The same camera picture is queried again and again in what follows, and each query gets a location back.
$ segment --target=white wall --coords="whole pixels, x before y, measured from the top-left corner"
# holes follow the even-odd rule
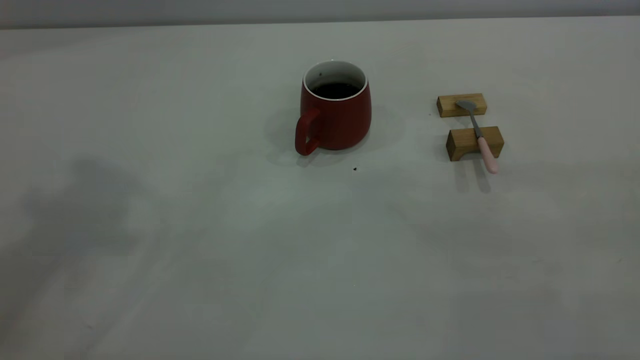
[[[0,28],[639,13],[640,0],[0,0]]]

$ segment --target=wooden block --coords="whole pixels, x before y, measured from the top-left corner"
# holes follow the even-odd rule
[[[504,140],[500,129],[497,126],[481,127],[484,139],[486,139],[489,149],[494,158],[500,156],[502,146],[504,146]],[[455,129],[449,131],[449,137],[447,138],[447,152],[449,153],[449,159],[451,161],[458,161],[460,158],[468,152],[479,152],[478,141],[476,138],[476,132],[473,127],[470,129]]]
[[[463,94],[438,96],[438,112],[440,117],[469,116],[469,112],[456,105],[456,101],[471,100],[477,108],[474,115],[484,115],[486,113],[486,102],[482,94]]]

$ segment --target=pink spoon handle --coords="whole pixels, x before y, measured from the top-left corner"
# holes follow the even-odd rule
[[[495,161],[491,150],[489,150],[489,144],[486,143],[486,140],[482,136],[478,138],[478,147],[480,148],[486,170],[492,174],[498,174],[498,162]]]

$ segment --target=dark coffee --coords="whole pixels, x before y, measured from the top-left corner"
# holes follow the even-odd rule
[[[314,94],[324,97],[325,99],[344,99],[345,97],[357,94],[360,88],[344,83],[333,83],[320,85],[312,91]]]

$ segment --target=mug handle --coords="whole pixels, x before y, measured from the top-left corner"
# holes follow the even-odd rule
[[[311,154],[320,145],[320,141],[315,138],[311,138],[307,142],[309,128],[311,124],[318,120],[318,115],[320,115],[320,110],[313,108],[307,110],[298,120],[298,125],[296,126],[296,151],[302,156]]]

